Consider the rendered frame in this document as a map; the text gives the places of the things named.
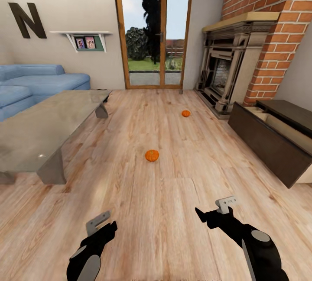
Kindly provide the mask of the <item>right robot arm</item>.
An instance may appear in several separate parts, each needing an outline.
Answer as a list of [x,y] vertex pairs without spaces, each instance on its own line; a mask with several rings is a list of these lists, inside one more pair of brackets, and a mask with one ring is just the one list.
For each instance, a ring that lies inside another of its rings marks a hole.
[[273,240],[259,229],[236,219],[233,208],[229,207],[236,203],[237,198],[230,196],[215,202],[219,207],[217,210],[203,213],[195,208],[195,211],[210,229],[221,228],[243,249],[252,281],[289,281]]

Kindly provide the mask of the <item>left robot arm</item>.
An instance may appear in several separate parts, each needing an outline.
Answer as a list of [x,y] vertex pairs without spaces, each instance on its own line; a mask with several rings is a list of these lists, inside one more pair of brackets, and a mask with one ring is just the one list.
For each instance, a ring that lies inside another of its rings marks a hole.
[[114,239],[117,224],[114,221],[101,229],[97,226],[111,217],[111,211],[104,211],[88,221],[88,237],[82,240],[80,248],[69,259],[66,275],[68,281],[95,281],[101,267],[101,254],[106,243]]

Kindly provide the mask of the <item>pumpkin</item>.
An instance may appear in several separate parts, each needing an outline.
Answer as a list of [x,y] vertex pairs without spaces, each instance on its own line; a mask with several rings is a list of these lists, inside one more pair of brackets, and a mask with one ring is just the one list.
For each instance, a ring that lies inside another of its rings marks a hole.
[[149,150],[146,153],[146,159],[150,162],[155,162],[159,158],[159,153],[156,150]]
[[191,115],[191,113],[189,111],[187,111],[187,110],[184,110],[184,111],[182,111],[182,115],[184,117],[189,117]]

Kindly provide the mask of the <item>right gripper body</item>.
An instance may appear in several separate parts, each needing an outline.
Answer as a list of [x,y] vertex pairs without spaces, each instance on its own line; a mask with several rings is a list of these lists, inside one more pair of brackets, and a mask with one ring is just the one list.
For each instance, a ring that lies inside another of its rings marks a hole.
[[214,228],[221,228],[227,235],[229,235],[229,225],[232,221],[237,221],[236,218],[233,216],[233,208],[228,207],[229,213],[221,214],[217,212],[217,210],[213,210],[210,212],[206,212],[206,222],[207,226],[210,229]]

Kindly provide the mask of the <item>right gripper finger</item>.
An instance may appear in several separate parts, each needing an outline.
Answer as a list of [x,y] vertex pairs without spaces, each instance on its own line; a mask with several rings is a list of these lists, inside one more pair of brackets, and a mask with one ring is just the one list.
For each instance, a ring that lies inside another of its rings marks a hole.
[[206,218],[206,213],[203,213],[203,212],[202,212],[201,210],[199,210],[198,208],[195,208],[195,211],[196,211],[198,217],[201,219],[201,221],[202,221],[203,223],[205,223],[206,220],[207,220],[207,218]]

